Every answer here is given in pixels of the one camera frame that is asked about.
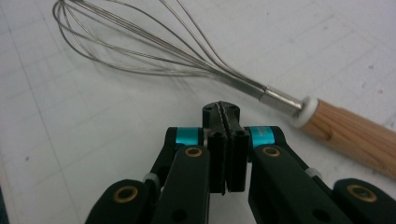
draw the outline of blue tape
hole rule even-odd
[[[185,146],[198,145],[198,128],[177,128],[176,143]]]
[[[275,142],[274,133],[268,126],[249,127],[253,148],[263,144],[273,144]]]

